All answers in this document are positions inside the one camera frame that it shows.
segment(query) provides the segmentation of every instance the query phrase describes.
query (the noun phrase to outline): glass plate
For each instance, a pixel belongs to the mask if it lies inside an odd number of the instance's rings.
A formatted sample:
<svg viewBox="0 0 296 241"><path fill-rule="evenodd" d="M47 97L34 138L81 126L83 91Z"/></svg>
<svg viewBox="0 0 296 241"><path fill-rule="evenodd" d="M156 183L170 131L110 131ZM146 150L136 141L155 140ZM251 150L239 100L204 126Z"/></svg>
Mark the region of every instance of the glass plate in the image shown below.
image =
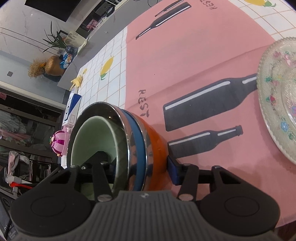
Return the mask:
<svg viewBox="0 0 296 241"><path fill-rule="evenodd" d="M281 152L296 164L296 38L273 43L257 73L261 112Z"/></svg>

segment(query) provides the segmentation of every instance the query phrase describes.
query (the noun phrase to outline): silver bolt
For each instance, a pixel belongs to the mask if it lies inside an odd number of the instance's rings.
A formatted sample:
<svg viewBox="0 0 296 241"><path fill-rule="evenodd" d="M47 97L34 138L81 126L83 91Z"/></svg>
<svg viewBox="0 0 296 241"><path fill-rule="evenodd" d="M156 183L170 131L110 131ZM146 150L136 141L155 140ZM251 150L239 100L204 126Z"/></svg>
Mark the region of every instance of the silver bolt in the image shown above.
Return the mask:
<svg viewBox="0 0 296 241"><path fill-rule="evenodd" d="M142 198L148 198L149 197L149 194L148 193L143 193L143 194L141 194L141 197Z"/></svg>
<svg viewBox="0 0 296 241"><path fill-rule="evenodd" d="M112 197L109 194L102 194L98 196L99 202L109 202L112 200Z"/></svg>
<svg viewBox="0 0 296 241"><path fill-rule="evenodd" d="M185 202L188 202L188 201L192 201L193 200L193 196L191 194L188 194L188 193L181 194L178 198L181 201L185 201Z"/></svg>

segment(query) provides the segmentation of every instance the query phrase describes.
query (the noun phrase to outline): black bottle illustration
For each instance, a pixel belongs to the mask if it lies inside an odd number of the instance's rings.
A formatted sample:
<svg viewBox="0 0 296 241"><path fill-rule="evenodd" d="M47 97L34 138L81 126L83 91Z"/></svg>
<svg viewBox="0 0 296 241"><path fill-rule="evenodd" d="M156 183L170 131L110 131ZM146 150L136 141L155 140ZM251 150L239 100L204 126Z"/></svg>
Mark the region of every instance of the black bottle illustration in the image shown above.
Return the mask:
<svg viewBox="0 0 296 241"><path fill-rule="evenodd" d="M168 142L168 150L169 154L175 158L191 156L210 151L219 143L242 134L242 126L236 126L222 131L203 131Z"/></svg>
<svg viewBox="0 0 296 241"><path fill-rule="evenodd" d="M141 32L136 37L136 39L138 39L140 36L142 36L143 34L148 32L149 30L162 25L163 23L165 23L166 21L168 21L172 17L178 15L179 13L185 11L188 8L191 8L191 5L188 2L184 2L184 3L180 4L179 6L175 7L174 9L170 10L169 12L165 13L164 15L162 15L159 18L157 18L156 20L154 20L147 29L145 29L143 32Z"/></svg>
<svg viewBox="0 0 296 241"><path fill-rule="evenodd" d="M163 12L166 12L166 11L170 10L171 8L175 7L177 4L179 4L182 1L184 1L184 0L178 0L178 1L173 2L172 4L165 7L161 12L156 14L155 17L157 17L159 14L162 14Z"/></svg>
<svg viewBox="0 0 296 241"><path fill-rule="evenodd" d="M172 131L237 107L257 89L256 74L222 79L163 106L165 128Z"/></svg>

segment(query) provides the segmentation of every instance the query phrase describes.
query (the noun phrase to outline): yellow lemon print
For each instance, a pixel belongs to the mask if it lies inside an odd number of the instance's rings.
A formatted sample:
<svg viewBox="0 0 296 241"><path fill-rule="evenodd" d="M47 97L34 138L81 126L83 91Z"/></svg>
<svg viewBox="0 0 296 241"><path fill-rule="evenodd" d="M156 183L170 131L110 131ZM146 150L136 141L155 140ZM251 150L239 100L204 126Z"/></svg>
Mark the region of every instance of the yellow lemon print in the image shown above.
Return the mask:
<svg viewBox="0 0 296 241"><path fill-rule="evenodd" d="M276 4L272 5L270 1L265 0L244 0L247 3L254 4L257 6L264 6L264 7L275 7Z"/></svg>
<svg viewBox="0 0 296 241"><path fill-rule="evenodd" d="M103 80L103 78L106 76L107 72L111 68L111 65L113 63L113 58L114 57L111 57L110 59L108 59L104 64L103 68L101 69L101 73L100 73L101 80Z"/></svg>

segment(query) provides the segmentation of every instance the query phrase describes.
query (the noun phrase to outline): television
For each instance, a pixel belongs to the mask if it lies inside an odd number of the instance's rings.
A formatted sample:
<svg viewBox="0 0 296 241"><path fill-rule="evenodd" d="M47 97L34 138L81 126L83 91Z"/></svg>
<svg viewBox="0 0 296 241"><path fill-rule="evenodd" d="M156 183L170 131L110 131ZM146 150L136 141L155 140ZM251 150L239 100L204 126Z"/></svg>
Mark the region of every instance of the television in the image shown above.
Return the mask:
<svg viewBox="0 0 296 241"><path fill-rule="evenodd" d="M26 0L25 5L66 22L80 1L81 0Z"/></svg>

